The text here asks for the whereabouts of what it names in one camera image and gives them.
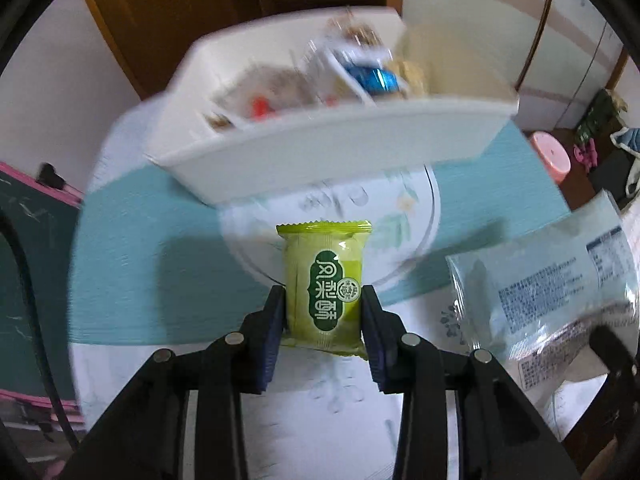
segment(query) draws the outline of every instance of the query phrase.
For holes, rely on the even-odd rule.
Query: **teal stripe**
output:
[[[445,254],[524,234],[564,216],[558,188],[509,124],[468,162],[438,164],[441,219],[433,251],[381,294],[392,304],[449,283]],[[236,329],[267,288],[226,248],[218,213],[155,166],[86,198],[70,279],[70,340],[182,344]]]

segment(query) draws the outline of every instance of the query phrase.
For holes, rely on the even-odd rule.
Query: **table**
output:
[[[143,156],[163,99],[143,102],[114,125],[79,221],[69,336],[76,391],[89,427],[153,350],[204,348],[261,306],[268,286],[281,277],[273,227],[283,219],[366,215],[374,234],[367,245],[364,282],[374,283],[383,306],[398,313],[407,330],[440,348],[465,352],[444,256],[519,236],[568,213],[558,188],[513,123],[476,160],[323,182],[208,207]],[[301,354],[290,354],[296,351],[283,352],[267,400],[245,399],[245,413],[252,420],[260,418],[257,413],[271,416],[287,406],[308,413],[313,409],[309,395],[315,394],[320,397],[314,406],[322,404],[318,399],[329,399],[327,406],[339,405],[345,420],[347,408],[360,409],[369,402],[364,402],[368,386],[353,383],[367,379],[366,363],[313,352],[306,358],[318,361],[316,369],[324,371],[296,382],[287,371],[304,368]],[[574,384],[552,399],[546,420],[560,438],[601,384],[601,378]],[[377,405],[379,401],[369,403],[368,413],[393,411],[387,404]],[[260,433],[264,426],[247,427],[246,419],[246,434]],[[390,427],[398,420],[399,413],[384,424]],[[276,439],[279,450],[294,447],[291,435],[297,429],[288,431],[284,441]],[[369,444],[369,450],[386,446],[382,441]],[[260,476],[264,472],[256,456],[264,450],[254,453],[250,448],[252,476]],[[386,478],[385,467],[377,468],[372,478]]]

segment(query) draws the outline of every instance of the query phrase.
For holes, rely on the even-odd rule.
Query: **pink container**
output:
[[[571,171],[571,160],[562,144],[546,132],[533,133],[530,142],[545,165],[546,172],[556,184],[560,184]]]

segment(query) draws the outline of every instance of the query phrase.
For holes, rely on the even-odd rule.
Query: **silver screw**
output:
[[[242,341],[244,341],[242,332],[229,332],[225,335],[225,343],[228,345],[239,345]]]
[[[154,361],[156,363],[165,363],[171,359],[171,350],[168,348],[161,348],[154,352]]]
[[[484,348],[476,350],[474,352],[474,357],[483,364],[487,364],[488,362],[491,361],[491,359],[493,359],[493,356],[491,355],[491,353],[485,350]]]
[[[420,336],[412,332],[407,332],[406,334],[402,334],[400,341],[407,346],[418,346],[420,344]]]

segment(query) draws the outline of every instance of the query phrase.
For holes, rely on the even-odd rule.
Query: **dark green label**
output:
[[[314,325],[327,332],[333,330],[342,315],[338,282],[344,271],[333,251],[321,251],[309,269],[309,315]]]

